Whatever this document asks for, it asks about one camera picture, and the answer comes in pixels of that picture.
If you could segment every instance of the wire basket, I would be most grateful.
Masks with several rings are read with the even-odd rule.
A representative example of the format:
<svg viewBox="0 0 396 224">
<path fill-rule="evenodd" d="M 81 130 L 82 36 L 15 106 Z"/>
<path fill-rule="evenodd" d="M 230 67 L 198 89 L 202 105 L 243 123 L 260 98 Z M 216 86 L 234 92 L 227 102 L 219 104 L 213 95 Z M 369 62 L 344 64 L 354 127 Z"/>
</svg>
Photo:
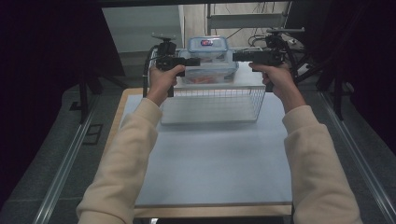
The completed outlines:
<svg viewBox="0 0 396 224">
<path fill-rule="evenodd" d="M 256 122 L 265 86 L 175 88 L 162 105 L 162 125 Z"/>
</svg>

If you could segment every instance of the dark background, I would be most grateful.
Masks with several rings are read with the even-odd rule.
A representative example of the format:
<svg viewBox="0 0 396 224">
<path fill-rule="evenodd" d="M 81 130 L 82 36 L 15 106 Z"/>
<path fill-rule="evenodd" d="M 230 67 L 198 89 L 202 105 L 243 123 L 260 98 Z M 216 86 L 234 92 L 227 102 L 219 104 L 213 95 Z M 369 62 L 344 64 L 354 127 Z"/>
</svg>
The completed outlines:
<svg viewBox="0 0 396 224">
<path fill-rule="evenodd" d="M 299 37 L 316 61 L 323 62 L 339 43 L 360 2 L 298 3 L 293 25 L 305 27 L 307 33 Z M 355 90 L 351 102 L 393 152 L 395 9 L 395 1 L 371 1 L 342 49 L 343 60 L 335 60 L 324 72 L 342 67 L 344 81 Z M 1 1 L 0 40 L 3 204 L 40 149 L 64 91 L 78 84 L 78 74 L 97 77 L 93 68 L 114 76 L 124 74 L 100 4 Z"/>
</svg>

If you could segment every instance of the right hand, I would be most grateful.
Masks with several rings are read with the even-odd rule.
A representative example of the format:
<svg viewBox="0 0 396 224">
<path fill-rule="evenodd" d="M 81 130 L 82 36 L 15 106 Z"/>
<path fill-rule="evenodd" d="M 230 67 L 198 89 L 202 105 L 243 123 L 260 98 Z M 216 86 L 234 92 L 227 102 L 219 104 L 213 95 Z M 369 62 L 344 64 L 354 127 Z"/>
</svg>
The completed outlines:
<svg viewBox="0 0 396 224">
<path fill-rule="evenodd" d="M 279 67 L 257 63 L 250 63 L 249 66 L 254 70 L 262 71 L 262 83 L 267 84 L 270 81 L 274 83 L 274 95 L 282 101 L 285 113 L 298 106 L 306 105 L 304 97 L 293 82 L 286 63 L 281 64 Z"/>
<path fill-rule="evenodd" d="M 254 70 L 262 72 L 262 83 L 274 83 L 274 94 L 282 99 L 282 92 L 295 88 L 293 79 L 290 74 L 289 66 L 282 63 L 278 67 L 267 66 L 259 63 L 250 63 L 249 66 Z"/>
</svg>

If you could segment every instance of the white tabletop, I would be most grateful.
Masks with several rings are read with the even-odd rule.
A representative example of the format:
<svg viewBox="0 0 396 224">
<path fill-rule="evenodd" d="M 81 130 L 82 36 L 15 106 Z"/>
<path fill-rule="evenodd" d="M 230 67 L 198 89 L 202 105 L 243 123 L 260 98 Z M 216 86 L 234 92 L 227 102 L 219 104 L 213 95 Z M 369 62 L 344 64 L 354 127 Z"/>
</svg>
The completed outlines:
<svg viewBox="0 0 396 224">
<path fill-rule="evenodd" d="M 129 95 L 122 119 L 140 100 Z M 256 123 L 159 124 L 136 206 L 290 203 L 283 116 L 267 92 Z"/>
</svg>

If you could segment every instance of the metal frame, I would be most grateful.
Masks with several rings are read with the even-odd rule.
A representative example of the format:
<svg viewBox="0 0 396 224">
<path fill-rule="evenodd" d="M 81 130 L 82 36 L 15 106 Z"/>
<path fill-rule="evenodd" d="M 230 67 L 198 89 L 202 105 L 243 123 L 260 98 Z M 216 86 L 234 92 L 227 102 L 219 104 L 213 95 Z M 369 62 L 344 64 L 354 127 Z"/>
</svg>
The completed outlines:
<svg viewBox="0 0 396 224">
<path fill-rule="evenodd" d="M 33 221 L 34 224 L 46 224 L 50 221 L 50 217 L 52 215 L 56 203 L 58 202 L 59 196 L 61 195 L 62 190 L 64 189 L 64 183 L 66 182 L 70 170 L 72 169 L 73 163 L 79 152 L 79 148 L 82 144 L 85 133 L 90 127 L 93 113 L 99 102 L 99 97 L 100 97 L 99 95 L 92 96 L 90 102 L 90 108 L 88 108 L 87 111 L 87 118 L 78 127 L 78 131 L 76 132 L 75 138 L 73 139 L 73 142 L 71 143 L 69 149 L 67 149 L 67 152 L 64 155 L 64 159 L 62 160 L 62 163 L 59 166 L 58 172 L 53 178 L 52 183 L 49 186 L 49 190 L 47 191 L 47 194 L 44 197 L 43 202 L 37 211 L 37 214 L 35 215 L 35 219 Z"/>
<path fill-rule="evenodd" d="M 384 218 L 388 223 L 396 223 L 396 208 L 392 203 L 392 199 L 386 193 L 384 187 L 376 178 L 375 173 L 370 168 L 369 163 L 364 159 L 364 155 L 361 153 L 358 144 L 356 143 L 354 137 L 350 133 L 349 129 L 343 121 L 337 118 L 336 113 L 332 110 L 332 100 L 326 96 L 323 92 L 318 93 L 319 97 L 322 99 L 324 107 L 327 109 L 335 128 L 340 133 L 346 148 L 349 151 L 353 161 L 356 163 L 361 176 L 368 189 L 372 192 L 379 209 L 381 210 Z"/>
<path fill-rule="evenodd" d="M 211 15 L 211 6 L 207 4 L 207 34 L 211 35 L 212 29 L 283 27 L 288 17 L 290 2 L 286 9 L 282 13 L 270 14 Z"/>
<path fill-rule="evenodd" d="M 69 0 L 71 4 L 81 4 L 80 0 Z M 174 1 L 163 1 L 163 0 L 88 0 L 84 1 L 84 4 L 99 3 L 101 7 L 144 7 L 144 6 L 171 6 L 171 5 L 194 5 L 194 4 L 213 4 L 213 3 L 249 3 L 257 2 L 251 0 L 174 0 Z M 284 0 L 275 0 L 271 2 L 285 2 Z"/>
</svg>

